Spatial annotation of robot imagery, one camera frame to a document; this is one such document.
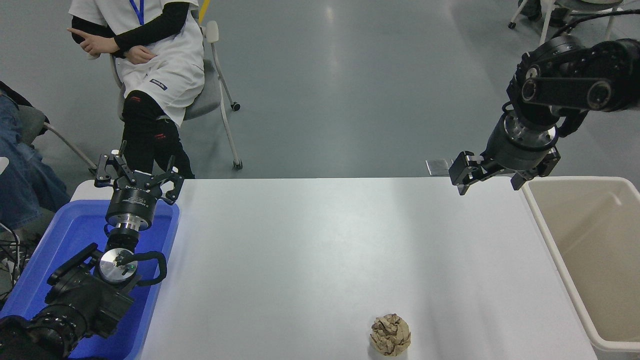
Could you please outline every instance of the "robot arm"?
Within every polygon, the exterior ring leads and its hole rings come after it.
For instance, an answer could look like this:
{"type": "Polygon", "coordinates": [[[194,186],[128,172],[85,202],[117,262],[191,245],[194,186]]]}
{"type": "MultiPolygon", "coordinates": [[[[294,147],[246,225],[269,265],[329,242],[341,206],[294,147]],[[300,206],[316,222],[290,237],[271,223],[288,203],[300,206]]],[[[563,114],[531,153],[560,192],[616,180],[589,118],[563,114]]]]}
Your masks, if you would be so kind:
{"type": "Polygon", "coordinates": [[[166,277],[166,260],[160,252],[136,254],[140,231],[152,225],[156,202],[173,204],[183,177],[172,170],[152,176],[133,172],[121,151],[100,157],[96,187],[114,188],[105,219],[114,228],[108,234],[104,252],[96,243],[62,264],[47,280],[52,286],[45,298],[47,307],[31,320],[7,316],[0,320],[0,360],[66,359],[83,338],[98,334],[107,338],[133,304],[129,293],[135,286],[150,286],[166,277]],[[107,166],[117,173],[113,179],[107,166]],[[172,182],[163,194],[160,186],[172,182]],[[160,274],[141,280],[138,262],[155,259],[160,274]]]}
{"type": "Polygon", "coordinates": [[[449,168],[451,183],[464,195],[499,174],[513,174],[514,190],[549,175],[560,160],[558,138],[576,131],[589,111],[639,106],[639,67],[640,42],[632,39],[584,47],[564,35],[523,54],[486,149],[478,156],[461,152],[449,168]]]}

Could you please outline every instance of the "chair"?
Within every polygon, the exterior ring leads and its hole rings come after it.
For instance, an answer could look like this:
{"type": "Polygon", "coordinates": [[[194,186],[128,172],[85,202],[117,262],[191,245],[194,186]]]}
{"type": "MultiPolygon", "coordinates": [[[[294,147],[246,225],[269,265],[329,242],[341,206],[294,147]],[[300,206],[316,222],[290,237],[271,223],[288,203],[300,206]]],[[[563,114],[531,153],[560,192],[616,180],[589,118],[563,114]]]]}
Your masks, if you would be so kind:
{"type": "MultiPolygon", "coordinates": [[[[545,13],[545,23],[542,27],[542,34],[540,36],[540,45],[544,44],[547,41],[547,31],[549,29],[549,22],[551,21],[551,13],[556,8],[567,8],[569,9],[569,13],[567,16],[572,15],[581,15],[581,14],[589,14],[589,13],[599,13],[605,12],[608,10],[616,11],[619,10],[619,5],[622,4],[623,0],[600,0],[600,4],[595,3],[587,3],[581,0],[542,0],[546,4],[547,12],[545,13]]],[[[518,10],[511,18],[509,22],[509,29],[513,29],[516,27],[516,18],[527,4],[528,0],[523,0],[518,10]]],[[[609,23],[607,24],[607,30],[605,32],[605,39],[608,40],[611,37],[611,29],[613,27],[613,21],[615,17],[609,17],[609,23]]]]}
{"type": "MultiPolygon", "coordinates": [[[[199,18],[199,14],[197,11],[191,12],[192,16],[197,20],[199,18]]],[[[225,82],[225,78],[222,76],[222,71],[220,68],[220,62],[218,61],[218,54],[216,52],[216,48],[214,43],[219,40],[218,34],[218,23],[215,21],[209,21],[206,27],[200,26],[202,30],[202,34],[204,35],[205,43],[211,45],[211,52],[213,55],[213,61],[205,59],[204,60],[204,77],[205,84],[200,92],[200,95],[196,97],[193,101],[193,104],[189,105],[184,114],[184,120],[190,120],[197,118],[199,116],[208,114],[214,111],[217,108],[220,108],[220,113],[222,116],[222,122],[225,126],[225,131],[227,132],[227,138],[229,139],[229,146],[231,146],[231,153],[234,157],[234,169],[240,170],[243,167],[242,160],[240,160],[237,151],[236,145],[234,143],[233,137],[231,135],[231,129],[229,128],[229,123],[227,120],[227,111],[225,109],[225,102],[222,96],[222,88],[224,86],[225,91],[227,93],[227,97],[229,98],[229,103],[231,104],[231,109],[233,111],[240,110],[240,104],[233,101],[231,99],[231,94],[229,93],[229,89],[227,88],[227,84],[225,82]]],[[[115,57],[111,57],[111,69],[113,71],[114,78],[116,83],[120,87],[120,96],[118,97],[118,116],[122,119],[122,108],[124,106],[124,84],[118,75],[118,67],[116,63],[115,57]]],[[[168,119],[166,116],[161,116],[160,119],[168,119]]]]}
{"type": "Polygon", "coordinates": [[[31,145],[33,140],[40,134],[42,129],[50,130],[60,140],[62,140],[78,157],[80,157],[88,166],[89,171],[95,174],[98,166],[89,159],[89,157],[78,146],[67,140],[55,127],[51,126],[48,122],[45,122],[46,116],[42,111],[32,108],[30,106],[18,106],[20,112],[20,123],[22,126],[22,142],[31,145]]]}

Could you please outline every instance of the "gray floor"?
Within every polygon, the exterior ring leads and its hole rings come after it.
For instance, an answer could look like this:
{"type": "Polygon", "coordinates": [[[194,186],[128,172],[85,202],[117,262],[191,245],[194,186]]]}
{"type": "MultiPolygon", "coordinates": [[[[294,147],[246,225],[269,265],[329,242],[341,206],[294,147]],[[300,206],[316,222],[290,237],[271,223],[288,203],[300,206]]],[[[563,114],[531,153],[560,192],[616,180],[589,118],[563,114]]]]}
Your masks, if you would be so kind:
{"type": "MultiPolygon", "coordinates": [[[[117,89],[108,59],[87,60],[65,31],[69,4],[0,2],[1,76],[95,159],[119,146],[117,89]]],[[[515,66],[541,32],[541,22],[523,17],[509,30],[515,8],[515,0],[216,1],[207,20],[220,25],[223,71],[242,104],[230,123],[244,169],[232,169],[212,114],[181,129],[196,175],[426,176],[426,159],[481,152],[515,66]]],[[[640,38],[637,24],[618,18],[614,38],[640,38]]],[[[593,45],[605,25],[574,34],[593,45]]],[[[639,186],[636,120],[633,111],[592,113],[559,142],[553,174],[621,176],[639,186]]],[[[35,144],[70,193],[90,177],[53,134],[35,144]]]]}

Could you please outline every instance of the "hand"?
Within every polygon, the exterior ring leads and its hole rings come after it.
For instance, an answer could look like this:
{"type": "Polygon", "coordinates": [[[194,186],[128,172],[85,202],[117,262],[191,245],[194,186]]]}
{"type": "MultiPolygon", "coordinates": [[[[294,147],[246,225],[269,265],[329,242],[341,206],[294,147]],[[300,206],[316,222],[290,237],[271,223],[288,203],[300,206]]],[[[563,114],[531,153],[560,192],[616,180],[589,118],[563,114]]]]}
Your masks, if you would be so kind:
{"type": "Polygon", "coordinates": [[[82,50],[89,53],[92,56],[99,56],[100,54],[111,54],[120,50],[118,44],[116,44],[113,38],[99,37],[98,35],[91,35],[78,29],[67,29],[69,32],[79,35],[84,38],[84,41],[80,43],[82,50]]]}
{"type": "Polygon", "coordinates": [[[151,50],[147,49],[142,45],[136,45],[129,49],[124,55],[127,57],[127,60],[131,61],[133,65],[137,64],[146,64],[152,58],[155,58],[157,55],[152,53],[151,50]]]}

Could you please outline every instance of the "brown paper ball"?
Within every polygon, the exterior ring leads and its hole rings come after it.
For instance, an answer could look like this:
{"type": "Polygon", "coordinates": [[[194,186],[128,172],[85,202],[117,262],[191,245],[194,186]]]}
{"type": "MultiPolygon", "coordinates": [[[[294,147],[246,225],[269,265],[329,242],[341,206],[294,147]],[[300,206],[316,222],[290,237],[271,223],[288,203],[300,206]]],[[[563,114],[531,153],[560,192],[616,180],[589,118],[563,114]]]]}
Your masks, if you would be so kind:
{"type": "Polygon", "coordinates": [[[376,318],[371,330],[371,345],[384,356],[398,356],[411,345],[409,325],[397,314],[376,318]]]}

